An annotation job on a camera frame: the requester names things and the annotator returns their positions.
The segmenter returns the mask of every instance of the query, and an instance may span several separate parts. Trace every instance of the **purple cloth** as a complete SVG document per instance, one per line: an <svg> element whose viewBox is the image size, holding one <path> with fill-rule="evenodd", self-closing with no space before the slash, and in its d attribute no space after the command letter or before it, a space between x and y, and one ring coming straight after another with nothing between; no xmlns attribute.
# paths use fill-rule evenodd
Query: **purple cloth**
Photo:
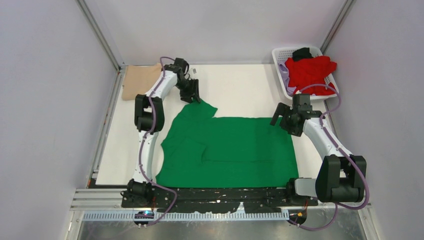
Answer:
<svg viewBox="0 0 424 240"><path fill-rule="evenodd" d="M289 86L289 81L290 81L289 70L287 69L286 65L283 62L280 62L278 64L278 69L279 69L279 73L281 75L282 82L284 83L284 87L285 87L287 94L289 96L293 96L293 94L295 93L296 87L295 86L293 86L293 87Z"/></svg>

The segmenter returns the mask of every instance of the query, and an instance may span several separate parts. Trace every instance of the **black cloth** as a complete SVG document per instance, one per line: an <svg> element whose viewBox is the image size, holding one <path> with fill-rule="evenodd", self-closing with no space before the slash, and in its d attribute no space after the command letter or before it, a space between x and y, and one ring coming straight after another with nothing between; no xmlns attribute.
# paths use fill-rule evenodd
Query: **black cloth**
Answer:
<svg viewBox="0 0 424 240"><path fill-rule="evenodd" d="M297 62L302 59L312 59L312 55L309 52L309 47L303 47L293 52L293 61Z"/></svg>

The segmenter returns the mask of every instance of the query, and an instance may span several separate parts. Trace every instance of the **red cloth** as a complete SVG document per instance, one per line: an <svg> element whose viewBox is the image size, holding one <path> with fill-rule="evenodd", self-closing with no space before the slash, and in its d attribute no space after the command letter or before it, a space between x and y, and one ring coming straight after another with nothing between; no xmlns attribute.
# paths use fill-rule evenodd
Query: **red cloth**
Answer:
<svg viewBox="0 0 424 240"><path fill-rule="evenodd" d="M317 56L293 61L291 57L285 61L288 69L289 87L296 87L295 93L311 84L326 84L324 78L334 72L337 63L330 61L328 56ZM317 96L332 95L334 92L322 86L313 86L305 89L303 94L315 94Z"/></svg>

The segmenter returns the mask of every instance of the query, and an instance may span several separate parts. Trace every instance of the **white table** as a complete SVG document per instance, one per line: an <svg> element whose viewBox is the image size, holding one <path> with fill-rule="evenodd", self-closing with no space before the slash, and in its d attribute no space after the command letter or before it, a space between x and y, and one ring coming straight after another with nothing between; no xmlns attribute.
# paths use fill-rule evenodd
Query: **white table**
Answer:
<svg viewBox="0 0 424 240"><path fill-rule="evenodd" d="M284 98L273 64L192 65L192 77L199 79L200 97L218 108L215 117L271 118L277 104L291 105ZM97 185L126 185L132 178L138 157L138 132L134 125L134 101L123 101L122 87L107 134L97 175ZM161 147L172 120L186 103L174 87L163 101L165 124L156 141L152 174L156 176L164 161ZM323 102L313 103L313 109L325 112ZM322 160L312 142L304 134L293 136L297 168L300 177L316 178Z"/></svg>

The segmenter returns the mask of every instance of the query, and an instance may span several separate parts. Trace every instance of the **laundry basket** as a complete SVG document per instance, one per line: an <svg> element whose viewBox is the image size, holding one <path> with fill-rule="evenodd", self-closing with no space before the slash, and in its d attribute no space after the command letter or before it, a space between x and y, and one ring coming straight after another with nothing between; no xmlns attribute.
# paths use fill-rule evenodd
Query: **laundry basket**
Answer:
<svg viewBox="0 0 424 240"><path fill-rule="evenodd" d="M314 46L306 46L306 47L309 48L309 52L313 57L323 55L321 53L321 50L317 47L314 47ZM272 58L274 59L274 65L275 65L275 68L277 70L279 82L280 82L281 87L282 87L282 92L284 93L284 96L289 100L292 100L292 97L289 94L287 94L287 90L286 90L286 87L284 86L283 78L281 77L278 64L281 63L281 62L285 63L288 58L291 58L293 56L294 51L301 49L301 48L303 48L303 47L302 46L280 47L280 48L275 48L274 50L272 50ZM339 92L339 88L337 87L336 81L334 81L334 77L333 77L332 74L328 75L324 80L325 80L325 84L327 84L327 85L329 83L332 83L334 85L335 90L337 92ZM336 97L336 96L337 96L336 94L325 95L325 96L310 96L310 100L314 101L314 102L319 102L319 101L324 101L328 98L333 98L333 97Z"/></svg>

